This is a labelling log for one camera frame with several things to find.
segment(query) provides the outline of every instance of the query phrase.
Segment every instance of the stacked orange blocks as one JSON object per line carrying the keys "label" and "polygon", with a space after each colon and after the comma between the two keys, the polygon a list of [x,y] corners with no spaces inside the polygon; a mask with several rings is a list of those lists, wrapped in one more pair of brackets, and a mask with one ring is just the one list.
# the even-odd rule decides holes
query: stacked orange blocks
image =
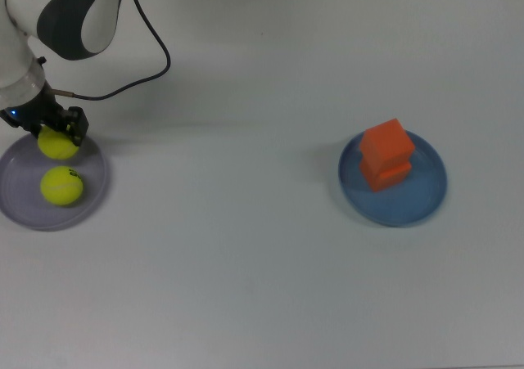
{"label": "stacked orange blocks", "polygon": [[409,157],[415,145],[398,119],[369,128],[360,143],[360,171],[373,191],[404,181],[411,171]]}

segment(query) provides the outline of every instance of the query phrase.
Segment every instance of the white robot link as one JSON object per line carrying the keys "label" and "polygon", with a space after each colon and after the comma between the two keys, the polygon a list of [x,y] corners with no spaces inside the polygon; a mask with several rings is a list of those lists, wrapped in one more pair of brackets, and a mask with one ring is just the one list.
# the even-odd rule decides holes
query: white robot link
{"label": "white robot link", "polygon": [[67,60],[102,52],[115,35],[120,0],[4,0],[0,5],[0,117],[38,137],[42,124],[79,146],[88,121],[79,107],[56,103],[42,64],[28,46],[40,39]]}

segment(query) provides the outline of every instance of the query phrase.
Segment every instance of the table surface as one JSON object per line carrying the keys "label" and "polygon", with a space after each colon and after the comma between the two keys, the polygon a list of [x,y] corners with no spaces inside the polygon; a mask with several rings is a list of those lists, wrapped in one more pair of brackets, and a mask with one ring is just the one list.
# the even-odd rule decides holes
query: table surface
{"label": "table surface", "polygon": [[[2,369],[524,363],[524,0],[141,2],[171,71],[73,101],[111,164],[102,206],[54,233],[0,217]],[[161,69],[120,14],[91,60],[32,41],[49,83]],[[448,171],[416,227],[337,183],[348,140],[392,117]],[[22,135],[0,127],[0,151]]]}

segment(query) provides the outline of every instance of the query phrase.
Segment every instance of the plate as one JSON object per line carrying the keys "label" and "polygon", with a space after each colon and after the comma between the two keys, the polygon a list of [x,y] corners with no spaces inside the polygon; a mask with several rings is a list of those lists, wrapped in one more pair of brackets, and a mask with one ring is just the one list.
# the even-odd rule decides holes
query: plate
{"label": "plate", "polygon": [[[82,196],[66,207],[48,203],[40,192],[43,175],[56,166],[75,169],[84,181]],[[108,182],[106,158],[91,138],[84,139],[72,158],[52,160],[39,150],[36,138],[27,135],[0,159],[0,210],[24,227],[62,230],[81,222],[99,206]]]}
{"label": "plate", "polygon": [[406,131],[415,145],[406,179],[383,191],[373,192],[360,172],[359,150],[364,133],[355,136],[342,152],[338,175],[350,203],[366,218],[386,226],[402,227],[432,215],[442,203],[447,176],[442,159],[423,138]]}

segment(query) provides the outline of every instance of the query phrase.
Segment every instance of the yellow tennis ball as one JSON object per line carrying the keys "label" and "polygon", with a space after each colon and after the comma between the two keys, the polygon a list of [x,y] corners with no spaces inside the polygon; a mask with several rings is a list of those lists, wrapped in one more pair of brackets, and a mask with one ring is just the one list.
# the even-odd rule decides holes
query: yellow tennis ball
{"label": "yellow tennis ball", "polygon": [[38,135],[38,148],[51,159],[64,160],[72,157],[79,148],[64,134],[44,126]]}
{"label": "yellow tennis ball", "polygon": [[54,205],[69,205],[77,200],[84,184],[79,174],[70,167],[58,166],[47,171],[40,181],[43,197]]}

